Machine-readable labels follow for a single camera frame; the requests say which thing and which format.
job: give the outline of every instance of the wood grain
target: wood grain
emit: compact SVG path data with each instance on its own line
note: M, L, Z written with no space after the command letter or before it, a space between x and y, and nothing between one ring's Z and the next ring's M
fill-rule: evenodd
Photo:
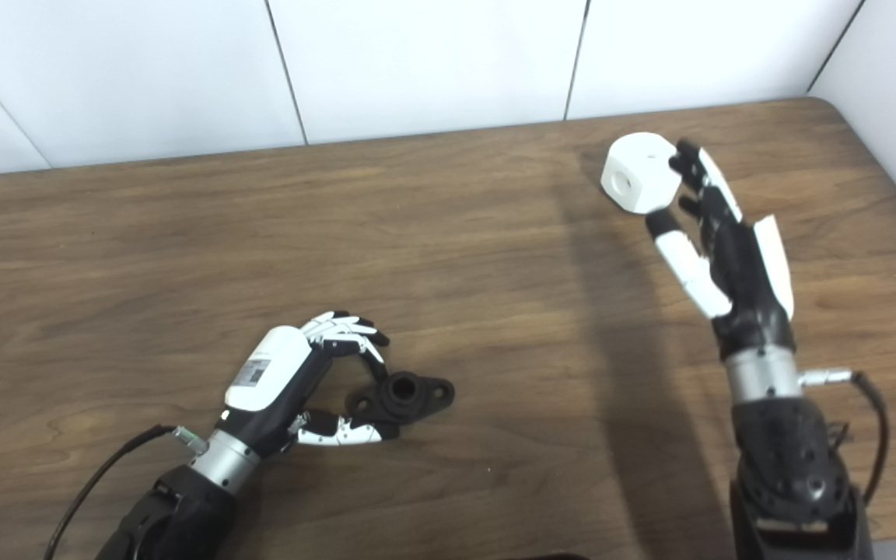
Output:
M0 175L0 558L42 553L129 436L209 430L266 330L331 308L456 403L395 443L266 464L225 558L732 557L710 329L596 185L612 139L642 130L703 143L747 215L778 214L800 365L867 369L889 400L871 518L896 537L896 188L831 106L787 100ZM313 404L363 383L342 363ZM815 396L853 420L864 481L865 404ZM125 458L59 557L93 557L184 458Z

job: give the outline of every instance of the white finger segment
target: white finger segment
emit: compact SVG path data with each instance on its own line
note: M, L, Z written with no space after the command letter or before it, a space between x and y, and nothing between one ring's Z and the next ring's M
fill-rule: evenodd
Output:
M762 252L762 264L769 277L772 295L786 310L786 318L793 319L793 287L790 285L790 265L786 261L783 240L779 237L776 217L772 214L753 224L756 241Z
M656 238L655 246L705 317L714 319L732 310L732 300L711 279L711 263L697 253L686 233L664 233Z

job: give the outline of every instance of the black robotic forearm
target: black robotic forearm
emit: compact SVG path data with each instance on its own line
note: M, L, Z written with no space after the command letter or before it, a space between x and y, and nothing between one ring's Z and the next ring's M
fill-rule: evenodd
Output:
M138 500L96 560L212 560L235 511L230 492L182 465Z

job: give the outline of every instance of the robotic hand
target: robotic hand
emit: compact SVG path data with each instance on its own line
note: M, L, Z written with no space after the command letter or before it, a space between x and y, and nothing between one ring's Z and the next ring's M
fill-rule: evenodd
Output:
M389 339L373 323L344 311L324 313L299 329L274 327L237 373L209 440L178 426L156 426L111 457L79 493L47 546L50 559L72 514L122 454L173 432L195 453L161 475L110 536L97 560L213 558L233 524L237 496L258 465L294 443L346 446L399 436L399 426L444 410L454 387L410 372L389 375L378 347ZM348 399L348 415L303 407L334 358L360 355L376 382Z
M790 319L789 265L774 216L752 226L704 149L686 141L669 160L694 198L701 256L669 209L646 216L649 233L684 290L711 320L733 398L740 462L731 487L740 560L864 560L873 557L865 504L886 457L886 415L872 385L849 369L798 373ZM856 383L877 408L881 447L865 493L849 482L821 410L803 387Z

